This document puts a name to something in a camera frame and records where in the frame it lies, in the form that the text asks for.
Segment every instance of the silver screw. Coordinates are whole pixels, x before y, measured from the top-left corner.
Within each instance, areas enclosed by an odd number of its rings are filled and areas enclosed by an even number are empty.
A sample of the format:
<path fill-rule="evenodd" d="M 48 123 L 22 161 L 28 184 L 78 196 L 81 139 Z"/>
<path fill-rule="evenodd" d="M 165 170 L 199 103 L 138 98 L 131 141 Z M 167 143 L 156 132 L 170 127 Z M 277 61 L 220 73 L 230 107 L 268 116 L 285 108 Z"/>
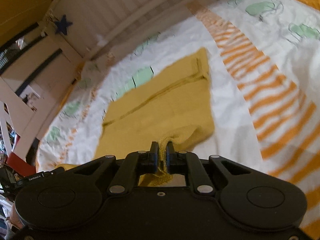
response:
<path fill-rule="evenodd" d="M 159 197 L 164 197 L 164 196 L 165 196 L 165 193 L 162 192 L 162 191 L 160 191 L 160 192 L 157 193 L 157 195 L 158 195 Z"/>
<path fill-rule="evenodd" d="M 210 193 L 213 191 L 213 187 L 209 185 L 200 185 L 199 187 L 197 187 L 197 191 L 199 191 L 200 193 Z"/>
<path fill-rule="evenodd" d="M 111 193 L 115 193 L 115 194 L 119 194 L 125 191 L 125 188 L 121 185 L 114 185 L 112 187 L 109 188 L 109 191 Z"/>

